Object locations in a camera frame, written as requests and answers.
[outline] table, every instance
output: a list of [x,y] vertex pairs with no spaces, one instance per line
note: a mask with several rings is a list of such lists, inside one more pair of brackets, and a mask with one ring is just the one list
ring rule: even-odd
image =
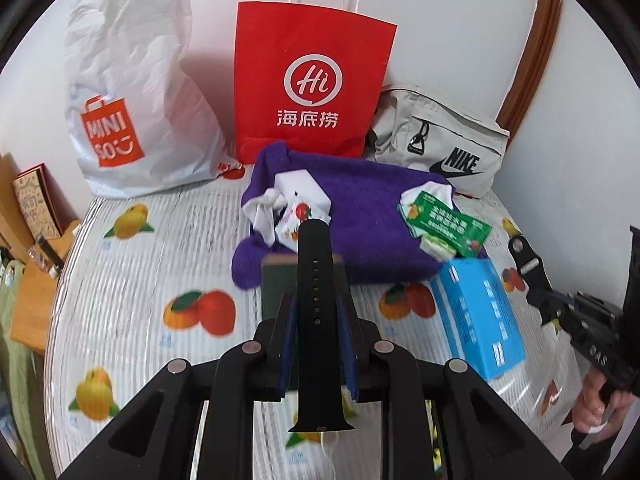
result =
[[[74,220],[60,238],[49,240],[62,259],[66,258],[71,248],[74,240],[72,231],[79,223],[79,220]],[[53,279],[42,272],[31,260],[26,263],[9,337],[41,355],[44,355],[47,345],[51,308],[57,287],[57,278]]]

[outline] small bottle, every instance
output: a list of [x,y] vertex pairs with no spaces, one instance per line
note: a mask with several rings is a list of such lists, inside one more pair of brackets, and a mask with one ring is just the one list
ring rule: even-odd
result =
[[47,260],[43,254],[38,252],[36,246],[33,246],[29,249],[27,256],[30,257],[31,261],[38,267],[42,272],[49,272],[51,268],[51,262]]

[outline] green package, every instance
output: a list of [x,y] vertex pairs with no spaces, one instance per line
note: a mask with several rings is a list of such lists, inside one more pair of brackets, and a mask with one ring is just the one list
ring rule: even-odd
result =
[[489,224],[449,209],[445,203],[424,191],[407,211],[399,209],[414,236],[423,232],[435,236],[465,258],[476,256],[491,232]]

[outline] purple towel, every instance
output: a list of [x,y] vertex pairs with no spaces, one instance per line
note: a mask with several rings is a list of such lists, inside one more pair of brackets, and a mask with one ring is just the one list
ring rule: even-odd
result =
[[[430,180],[449,184],[444,177],[359,158],[294,152],[276,142],[258,154],[242,204],[273,187],[276,173],[292,170],[307,170],[331,200],[332,249],[344,259],[350,283],[417,282],[438,272],[441,264],[420,249],[397,207],[403,191]],[[259,286],[262,259],[290,252],[277,241],[267,247],[252,230],[234,254],[234,283]]]

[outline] green cloth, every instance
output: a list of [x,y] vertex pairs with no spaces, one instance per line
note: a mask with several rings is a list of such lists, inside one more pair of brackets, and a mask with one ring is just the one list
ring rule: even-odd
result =
[[54,480],[44,419],[44,358],[9,338],[15,298],[24,264],[9,263],[11,285],[0,283],[0,373],[24,456],[19,456],[34,480]]

